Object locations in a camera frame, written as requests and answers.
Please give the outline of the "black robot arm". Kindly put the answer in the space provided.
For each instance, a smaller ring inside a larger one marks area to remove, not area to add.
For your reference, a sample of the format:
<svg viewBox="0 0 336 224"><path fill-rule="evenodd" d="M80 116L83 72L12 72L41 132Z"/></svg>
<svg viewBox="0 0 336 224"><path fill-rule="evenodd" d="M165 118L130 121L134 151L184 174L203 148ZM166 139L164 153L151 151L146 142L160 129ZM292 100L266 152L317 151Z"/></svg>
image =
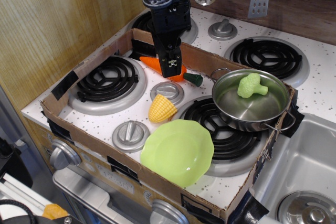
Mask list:
<svg viewBox="0 0 336 224"><path fill-rule="evenodd" d="M191 29L190 0L142 0L150 9L152 34L162 76L182 72L181 34Z"/></svg>

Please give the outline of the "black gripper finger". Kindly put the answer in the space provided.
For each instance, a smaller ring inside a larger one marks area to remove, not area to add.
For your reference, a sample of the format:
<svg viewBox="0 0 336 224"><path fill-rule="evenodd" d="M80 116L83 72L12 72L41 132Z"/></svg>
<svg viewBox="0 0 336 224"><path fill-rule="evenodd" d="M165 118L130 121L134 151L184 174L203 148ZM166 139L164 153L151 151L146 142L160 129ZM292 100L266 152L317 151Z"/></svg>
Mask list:
<svg viewBox="0 0 336 224"><path fill-rule="evenodd" d="M161 73L164 78L178 76L182 72L182 54L179 47L158 52Z"/></svg>

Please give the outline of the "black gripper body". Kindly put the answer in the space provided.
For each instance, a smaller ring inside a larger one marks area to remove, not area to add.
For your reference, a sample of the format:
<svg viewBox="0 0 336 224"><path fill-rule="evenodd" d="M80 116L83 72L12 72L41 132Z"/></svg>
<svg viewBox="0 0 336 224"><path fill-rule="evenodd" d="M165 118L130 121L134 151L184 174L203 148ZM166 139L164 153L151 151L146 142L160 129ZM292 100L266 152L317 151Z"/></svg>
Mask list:
<svg viewBox="0 0 336 224"><path fill-rule="evenodd" d="M166 57L180 48L181 34L191 29L190 0L151 0L150 8L155 50Z"/></svg>

